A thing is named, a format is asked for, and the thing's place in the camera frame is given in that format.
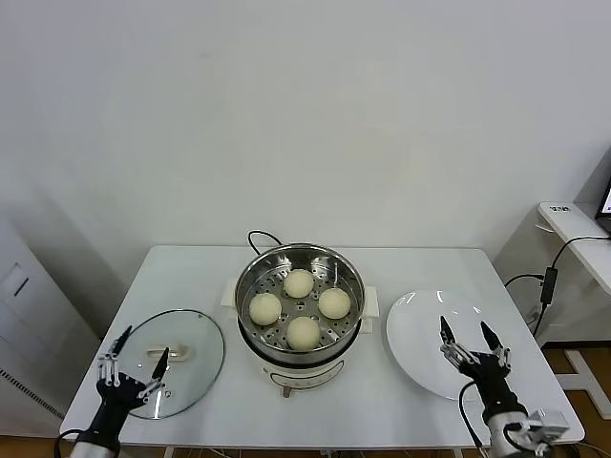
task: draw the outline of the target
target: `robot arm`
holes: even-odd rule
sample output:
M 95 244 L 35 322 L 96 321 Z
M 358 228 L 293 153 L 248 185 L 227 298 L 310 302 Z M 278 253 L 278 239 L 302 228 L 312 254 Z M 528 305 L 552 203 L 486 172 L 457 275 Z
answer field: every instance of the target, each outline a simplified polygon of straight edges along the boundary
M 527 416 L 526 407 L 508 387 L 511 352 L 498 336 L 481 322 L 484 339 L 492 353 L 470 351 L 457 343 L 448 322 L 441 317 L 441 352 L 458 372 L 473 379 L 484 404 L 482 418 L 490 430 L 490 445 L 496 458 L 549 454 L 551 444 L 568 429 L 560 412 L 538 410 Z M 470 430 L 480 453 L 487 456 L 481 442 Z
M 144 406 L 161 382 L 168 365 L 169 348 L 165 348 L 151 380 L 143 383 L 119 371 L 117 356 L 129 338 L 132 326 L 113 342 L 108 353 L 98 359 L 95 388 L 102 402 L 86 430 L 76 437 L 70 458 L 114 458 L 120 452 L 118 435 L 130 410 Z

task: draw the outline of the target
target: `white plate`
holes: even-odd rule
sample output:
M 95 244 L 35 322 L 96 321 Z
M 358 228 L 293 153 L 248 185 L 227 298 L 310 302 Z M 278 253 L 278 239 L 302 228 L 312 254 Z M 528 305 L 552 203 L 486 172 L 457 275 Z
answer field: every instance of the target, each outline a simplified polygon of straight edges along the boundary
M 469 350 L 490 352 L 481 333 L 486 321 L 476 304 L 450 291 L 417 290 L 390 309 L 386 332 L 394 358 L 416 382 L 448 399 L 458 399 L 471 379 L 460 374 L 439 350 L 440 316 L 446 317 L 456 341 Z M 475 399 L 474 392 L 468 398 Z

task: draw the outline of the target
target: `white wall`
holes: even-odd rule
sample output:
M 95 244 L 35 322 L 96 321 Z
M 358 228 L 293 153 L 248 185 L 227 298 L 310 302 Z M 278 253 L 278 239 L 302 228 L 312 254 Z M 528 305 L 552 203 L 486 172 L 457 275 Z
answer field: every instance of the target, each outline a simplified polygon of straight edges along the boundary
M 147 247 L 477 246 L 609 146 L 606 0 L 0 3 L 0 210 L 99 331 Z

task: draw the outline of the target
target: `white table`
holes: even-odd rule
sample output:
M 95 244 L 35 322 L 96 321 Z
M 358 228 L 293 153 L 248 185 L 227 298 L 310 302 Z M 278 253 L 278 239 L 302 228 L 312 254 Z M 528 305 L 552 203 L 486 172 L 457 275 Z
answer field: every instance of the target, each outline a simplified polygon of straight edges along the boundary
M 588 203 L 542 202 L 538 212 L 552 226 L 562 239 L 568 241 L 575 237 L 608 237 L 594 220 L 598 206 Z M 611 294 L 611 243 L 597 240 L 577 240 L 569 249 L 600 287 Z
M 552 226 L 562 241 L 575 237 L 607 237 L 596 223 L 594 216 L 598 205 L 593 203 L 542 202 L 538 212 Z M 569 245 L 577 259 L 599 283 L 602 290 L 611 294 L 611 243 L 598 240 L 577 240 Z M 560 385 L 565 390 L 585 390 L 590 395 L 600 416 L 611 420 L 611 401 L 600 386 L 587 362 L 576 350 L 566 351 L 566 357 L 575 369 L 574 374 L 559 374 Z
M 562 411 L 570 425 L 564 442 L 584 436 L 577 415 L 486 255 L 473 249 L 337 248 L 366 284 L 377 288 L 380 320 L 360 335 L 344 370 L 319 388 L 284 399 L 258 373 L 235 319 L 220 306 L 227 280 L 253 259 L 245 247 L 157 246 L 148 254 L 100 347 L 109 347 L 128 324 L 170 308 L 212 316 L 226 340 L 221 375 L 206 396 L 179 415 L 160 421 L 130 417 L 124 444 L 214 448 L 460 448 L 472 447 L 455 401 L 422 388 L 389 354 L 384 321 L 394 301 L 414 289 L 453 290 L 493 317 L 489 324 L 512 348 L 511 388 L 533 410 Z M 99 404 L 90 367 L 62 430 L 87 427 Z M 481 403 L 467 413 L 485 442 Z

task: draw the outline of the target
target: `glass lid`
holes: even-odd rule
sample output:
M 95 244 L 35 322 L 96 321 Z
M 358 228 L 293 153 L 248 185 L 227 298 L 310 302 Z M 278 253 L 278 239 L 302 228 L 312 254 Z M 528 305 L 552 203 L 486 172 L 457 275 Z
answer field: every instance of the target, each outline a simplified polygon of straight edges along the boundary
M 170 352 L 164 386 L 132 415 L 148 419 L 176 415 L 199 401 L 217 380 L 224 339 L 217 324 L 197 310 L 168 310 L 138 326 L 118 356 L 120 370 L 146 384 L 166 347 Z

